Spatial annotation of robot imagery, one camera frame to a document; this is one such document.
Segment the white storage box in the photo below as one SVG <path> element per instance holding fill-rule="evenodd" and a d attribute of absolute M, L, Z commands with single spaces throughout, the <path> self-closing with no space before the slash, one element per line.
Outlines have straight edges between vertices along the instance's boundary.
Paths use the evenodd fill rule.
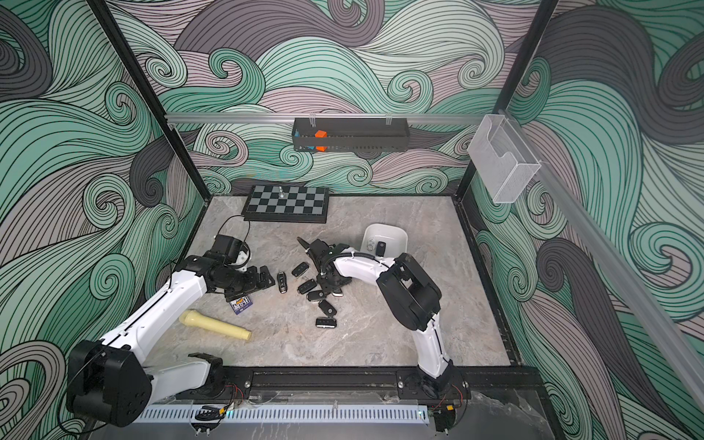
<path fill-rule="evenodd" d="M 374 254 L 372 251 L 368 251 L 368 243 L 370 240 L 384 241 L 386 243 L 386 253 L 383 258 L 395 259 L 401 254 L 406 253 L 408 249 L 408 235 L 406 231 L 394 225 L 377 223 L 371 224 L 366 228 L 360 249 L 364 252 Z"/>

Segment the black chrome Porsche key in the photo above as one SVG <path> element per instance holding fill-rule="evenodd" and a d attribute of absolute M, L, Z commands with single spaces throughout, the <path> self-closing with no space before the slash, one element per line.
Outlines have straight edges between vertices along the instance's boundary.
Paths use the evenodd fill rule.
<path fill-rule="evenodd" d="M 279 272 L 277 274 L 277 285 L 279 292 L 281 294 L 287 293 L 288 291 L 288 282 L 287 282 L 287 276 L 285 272 Z"/>

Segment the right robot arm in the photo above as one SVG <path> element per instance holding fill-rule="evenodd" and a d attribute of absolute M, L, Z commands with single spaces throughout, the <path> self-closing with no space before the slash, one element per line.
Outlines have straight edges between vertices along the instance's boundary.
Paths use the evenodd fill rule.
<path fill-rule="evenodd" d="M 354 280 L 376 286 L 394 318 L 412 332 L 423 386 L 438 393 L 450 385 L 454 364 L 441 333 L 442 293 L 414 257 L 406 252 L 380 257 L 320 239 L 297 241 L 317 269 L 315 282 L 322 293 L 340 293 Z"/>

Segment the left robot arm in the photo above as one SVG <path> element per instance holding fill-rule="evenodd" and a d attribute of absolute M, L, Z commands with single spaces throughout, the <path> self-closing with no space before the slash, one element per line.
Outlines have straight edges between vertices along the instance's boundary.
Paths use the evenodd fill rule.
<path fill-rule="evenodd" d="M 275 283 L 265 266 L 240 269 L 227 258 L 185 258 L 170 280 L 122 324 L 71 351 L 66 409 L 124 427 L 150 404 L 182 392 L 218 396 L 226 387 L 219 357 L 195 353 L 185 363 L 162 370 L 144 362 L 171 325 L 205 294 L 221 293 L 232 302 Z"/>

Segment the black key with chrome trim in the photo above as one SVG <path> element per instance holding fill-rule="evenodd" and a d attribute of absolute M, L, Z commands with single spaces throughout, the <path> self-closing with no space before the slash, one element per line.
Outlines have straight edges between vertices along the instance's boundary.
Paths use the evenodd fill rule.
<path fill-rule="evenodd" d="M 315 319 L 315 326 L 323 329 L 334 329 L 337 327 L 337 320 L 335 318 L 318 317 Z"/>

